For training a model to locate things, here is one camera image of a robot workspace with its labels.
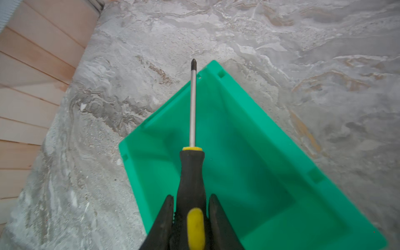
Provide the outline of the black yellow screwdriver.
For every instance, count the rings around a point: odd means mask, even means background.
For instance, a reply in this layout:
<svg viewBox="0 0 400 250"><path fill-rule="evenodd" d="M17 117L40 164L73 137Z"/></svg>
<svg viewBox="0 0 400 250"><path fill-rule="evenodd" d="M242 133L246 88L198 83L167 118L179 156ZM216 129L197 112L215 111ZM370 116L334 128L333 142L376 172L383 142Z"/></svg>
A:
<svg viewBox="0 0 400 250"><path fill-rule="evenodd" d="M196 146L197 62L191 61L189 145L180 152L181 177L177 194L175 239L178 250L204 250L206 247L206 192L203 181L205 153Z"/></svg>

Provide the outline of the green plastic bin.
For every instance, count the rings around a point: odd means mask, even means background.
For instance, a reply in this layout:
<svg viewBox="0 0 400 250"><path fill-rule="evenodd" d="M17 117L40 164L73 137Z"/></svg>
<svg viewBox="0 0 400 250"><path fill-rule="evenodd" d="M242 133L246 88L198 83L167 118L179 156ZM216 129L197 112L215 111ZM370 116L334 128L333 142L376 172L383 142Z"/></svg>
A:
<svg viewBox="0 0 400 250"><path fill-rule="evenodd" d="M119 145L146 232L176 195L189 143L186 84ZM247 250L382 250L385 237L216 61L197 75L196 144Z"/></svg>

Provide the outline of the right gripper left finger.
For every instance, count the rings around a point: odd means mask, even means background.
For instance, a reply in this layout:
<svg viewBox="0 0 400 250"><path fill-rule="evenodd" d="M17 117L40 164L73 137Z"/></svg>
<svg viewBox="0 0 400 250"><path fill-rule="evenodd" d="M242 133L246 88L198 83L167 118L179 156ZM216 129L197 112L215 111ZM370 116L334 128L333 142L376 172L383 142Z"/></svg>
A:
<svg viewBox="0 0 400 250"><path fill-rule="evenodd" d="M168 250L173 218L174 198L168 195L139 250Z"/></svg>

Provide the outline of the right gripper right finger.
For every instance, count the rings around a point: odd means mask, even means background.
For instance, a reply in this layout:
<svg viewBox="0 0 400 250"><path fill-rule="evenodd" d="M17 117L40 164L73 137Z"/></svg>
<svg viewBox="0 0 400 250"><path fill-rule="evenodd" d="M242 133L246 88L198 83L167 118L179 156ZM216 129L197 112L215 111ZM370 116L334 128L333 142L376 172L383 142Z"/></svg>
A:
<svg viewBox="0 0 400 250"><path fill-rule="evenodd" d="M212 250L244 250L218 197L212 194L209 199L209 219Z"/></svg>

